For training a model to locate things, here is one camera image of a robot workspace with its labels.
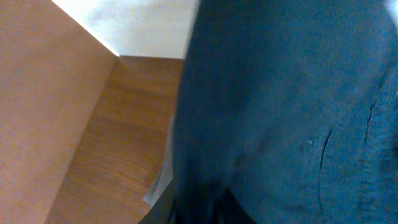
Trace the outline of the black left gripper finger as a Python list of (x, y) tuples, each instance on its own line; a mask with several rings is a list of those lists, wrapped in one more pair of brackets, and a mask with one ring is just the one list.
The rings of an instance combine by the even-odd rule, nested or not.
[(158, 201), (138, 224), (176, 224), (175, 189), (172, 180)]

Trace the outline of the dark blue shorts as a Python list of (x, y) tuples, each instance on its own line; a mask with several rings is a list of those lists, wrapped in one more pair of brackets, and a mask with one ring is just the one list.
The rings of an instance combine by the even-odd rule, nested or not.
[(173, 144), (178, 223), (396, 223), (387, 2), (201, 1)]

